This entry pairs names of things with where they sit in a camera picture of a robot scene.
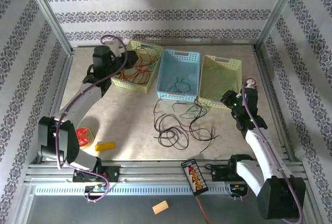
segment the yellow basket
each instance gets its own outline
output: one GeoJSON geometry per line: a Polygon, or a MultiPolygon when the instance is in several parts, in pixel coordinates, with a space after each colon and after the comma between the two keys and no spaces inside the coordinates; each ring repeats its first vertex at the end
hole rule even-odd
{"type": "MultiPolygon", "coordinates": [[[[122,88],[128,88],[128,89],[132,89],[132,90],[136,90],[136,91],[140,91],[140,92],[144,92],[147,93],[149,91],[149,89],[151,88],[152,83],[154,82],[157,74],[158,74],[158,68],[159,68],[159,64],[160,64],[160,58],[162,55],[162,52],[164,50],[164,48],[162,46],[158,46],[158,45],[153,45],[153,44],[146,44],[146,43],[142,43],[140,41],[136,41],[136,40],[130,40],[129,43],[127,44],[127,50],[136,50],[137,47],[141,46],[142,48],[144,48],[146,51],[144,50],[140,50],[139,52],[136,51],[136,54],[138,56],[141,56],[144,60],[148,60],[149,59],[149,55],[153,58],[156,55],[158,56],[158,60],[157,60],[157,64],[153,67],[153,71],[151,73],[151,76],[149,78],[149,81],[143,85],[138,85],[132,82],[128,82],[125,81],[123,79],[121,79],[121,74],[113,77],[112,81],[114,82],[115,85],[122,87],[122,88]]],[[[131,68],[131,69],[126,69],[124,72],[124,74],[126,75],[132,75],[136,72],[137,70],[135,68],[131,68]]]]}
{"type": "Polygon", "coordinates": [[[242,87],[242,61],[205,55],[201,69],[198,100],[208,106],[229,109],[220,102],[227,90],[239,93],[242,87]]]}

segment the black wire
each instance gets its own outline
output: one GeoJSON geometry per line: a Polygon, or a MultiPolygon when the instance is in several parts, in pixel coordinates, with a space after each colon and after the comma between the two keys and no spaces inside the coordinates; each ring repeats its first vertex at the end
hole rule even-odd
{"type": "Polygon", "coordinates": [[[159,132],[159,135],[158,137],[154,137],[158,140],[159,144],[163,147],[166,147],[166,148],[169,148],[169,147],[174,147],[175,149],[177,150],[184,150],[186,149],[188,146],[189,146],[189,137],[186,135],[186,133],[182,130],[183,127],[182,127],[182,124],[181,122],[179,121],[178,118],[176,118],[175,116],[173,115],[170,115],[170,114],[162,114],[161,116],[159,116],[157,119],[156,119],[156,107],[158,105],[158,102],[159,101],[162,101],[162,100],[157,100],[156,104],[155,104],[155,108],[154,108],[154,127],[155,127],[155,130],[157,132],[159,132]],[[161,128],[161,123],[162,121],[167,118],[167,117],[171,117],[173,119],[175,119],[175,121],[178,122],[178,124],[180,125],[181,128],[178,128],[176,126],[172,126],[172,127],[169,127],[167,129],[162,129],[161,128]],[[180,140],[180,135],[184,135],[186,137],[186,145],[184,148],[178,148],[175,146],[175,144],[177,144],[177,142],[180,140]],[[162,141],[163,139],[166,139],[168,140],[171,144],[169,145],[166,145],[164,144],[162,141]]]}
{"type": "Polygon", "coordinates": [[[195,100],[194,103],[180,103],[180,102],[177,102],[177,103],[174,103],[174,105],[176,104],[180,104],[180,105],[196,105],[198,108],[200,108],[199,110],[199,113],[195,116],[195,118],[190,122],[189,124],[189,130],[186,130],[184,128],[184,126],[182,125],[181,121],[174,115],[170,115],[170,114],[162,114],[161,116],[159,116],[157,119],[156,119],[156,107],[157,107],[157,104],[159,101],[162,101],[162,100],[157,100],[156,101],[156,104],[155,104],[155,108],[154,108],[154,127],[155,127],[155,130],[157,132],[159,132],[159,136],[158,137],[154,137],[154,138],[157,138],[158,139],[158,142],[163,146],[163,147],[174,147],[178,150],[184,150],[186,149],[188,146],[189,146],[189,137],[187,137],[186,135],[186,132],[189,132],[190,135],[195,138],[196,140],[198,141],[210,141],[209,144],[202,150],[200,151],[200,153],[202,153],[203,151],[205,151],[210,145],[211,145],[211,142],[213,139],[215,139],[216,137],[218,136],[213,136],[213,128],[211,128],[211,131],[209,131],[208,129],[206,128],[198,128],[198,129],[193,129],[192,128],[192,125],[200,118],[202,118],[203,116],[206,115],[206,113],[208,112],[207,109],[205,107],[202,106],[202,104],[198,101],[198,100],[195,100]],[[167,118],[167,117],[171,117],[173,119],[175,119],[180,128],[176,127],[176,126],[172,126],[170,128],[167,128],[167,129],[164,129],[162,130],[161,129],[161,123],[162,121],[167,118]],[[195,132],[197,131],[200,131],[200,130],[206,130],[208,133],[209,133],[209,138],[198,138],[195,136],[195,132]],[[180,137],[178,134],[182,134],[186,137],[186,146],[184,148],[177,148],[175,147],[175,144],[179,141],[180,137]],[[171,144],[170,145],[165,145],[162,140],[163,139],[167,139],[171,144]]]}

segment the patterned wallpaper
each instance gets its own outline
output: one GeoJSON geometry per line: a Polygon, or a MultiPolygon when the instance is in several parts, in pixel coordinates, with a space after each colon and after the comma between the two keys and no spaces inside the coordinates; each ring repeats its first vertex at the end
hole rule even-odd
{"type": "Polygon", "coordinates": [[[72,46],[129,39],[256,39],[277,0],[48,0],[72,46]]]}
{"type": "Polygon", "coordinates": [[[287,136],[332,223],[332,0],[289,0],[262,50],[287,136]]]}
{"type": "Polygon", "coordinates": [[[9,223],[66,54],[35,0],[0,0],[0,33],[0,223],[9,223]]]}

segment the tabletop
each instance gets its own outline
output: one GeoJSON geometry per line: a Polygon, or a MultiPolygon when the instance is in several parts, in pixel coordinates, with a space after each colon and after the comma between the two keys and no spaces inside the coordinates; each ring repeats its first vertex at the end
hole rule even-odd
{"type": "MultiPolygon", "coordinates": [[[[277,151],[281,157],[284,157],[251,46],[167,46],[165,48],[197,51],[201,55],[208,54],[241,60],[243,79],[248,76],[257,79],[258,114],[264,118],[277,151]]],[[[67,104],[80,88],[87,68],[92,64],[93,49],[76,49],[61,107],[67,104]]],[[[154,138],[158,136],[158,132],[154,129],[153,114],[158,100],[156,86],[157,80],[154,81],[148,93],[143,93],[112,84],[79,124],[79,127],[89,128],[95,136],[93,145],[85,151],[102,160],[229,159],[231,155],[235,154],[249,154],[255,157],[252,149],[237,130],[236,122],[230,111],[211,107],[207,107],[207,114],[193,126],[209,130],[213,127],[215,135],[219,135],[205,151],[202,152],[209,142],[198,141],[190,134],[188,135],[188,147],[184,150],[161,146],[154,138]],[[110,141],[116,143],[115,149],[95,152],[96,144],[110,141]]],[[[158,102],[156,116],[174,114],[179,117],[185,113],[188,109],[187,105],[175,105],[175,112],[173,111],[172,105],[175,102],[173,100],[158,102]]],[[[182,124],[188,127],[190,120],[180,119],[182,124]]],[[[167,120],[162,127],[167,128],[173,125],[177,125],[177,123],[167,120]]],[[[206,137],[204,132],[198,134],[206,137]]],[[[186,139],[182,136],[175,146],[183,148],[186,143],[186,139]]]]}

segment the small wooden piece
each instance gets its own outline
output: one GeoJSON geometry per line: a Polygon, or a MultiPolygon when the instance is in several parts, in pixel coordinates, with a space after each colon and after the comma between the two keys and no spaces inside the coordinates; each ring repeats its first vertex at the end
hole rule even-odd
{"type": "Polygon", "coordinates": [[[163,202],[157,204],[156,206],[152,207],[152,209],[155,212],[155,215],[160,213],[161,211],[164,211],[167,208],[168,208],[168,204],[166,201],[163,201],[163,202]]]}

